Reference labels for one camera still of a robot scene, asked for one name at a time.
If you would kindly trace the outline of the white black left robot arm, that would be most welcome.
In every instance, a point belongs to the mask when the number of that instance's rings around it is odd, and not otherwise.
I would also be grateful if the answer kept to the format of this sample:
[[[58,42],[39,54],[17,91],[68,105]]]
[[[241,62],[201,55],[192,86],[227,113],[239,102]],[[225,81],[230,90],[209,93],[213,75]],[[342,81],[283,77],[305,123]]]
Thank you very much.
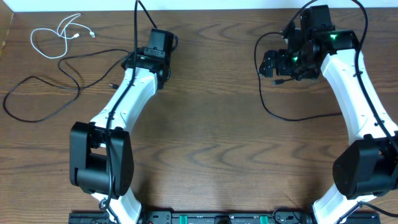
[[[149,45],[123,60],[123,81],[107,105],[89,123],[71,128],[70,182],[97,199],[99,211],[73,212],[69,223],[139,223],[130,135],[146,103],[170,78],[177,45],[173,33],[152,29]]]

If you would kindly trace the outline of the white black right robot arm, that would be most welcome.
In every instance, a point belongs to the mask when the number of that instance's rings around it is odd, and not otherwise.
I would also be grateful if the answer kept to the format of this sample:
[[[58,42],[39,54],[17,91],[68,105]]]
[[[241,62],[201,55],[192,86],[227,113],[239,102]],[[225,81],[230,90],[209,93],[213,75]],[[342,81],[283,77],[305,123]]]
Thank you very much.
[[[323,76],[344,117],[349,146],[333,163],[333,185],[296,217],[296,223],[370,222],[357,213],[397,189],[397,125],[384,109],[369,79],[361,51],[364,38],[337,30],[330,10],[306,3],[280,32],[287,48],[268,50],[254,66],[258,77],[275,85]]]

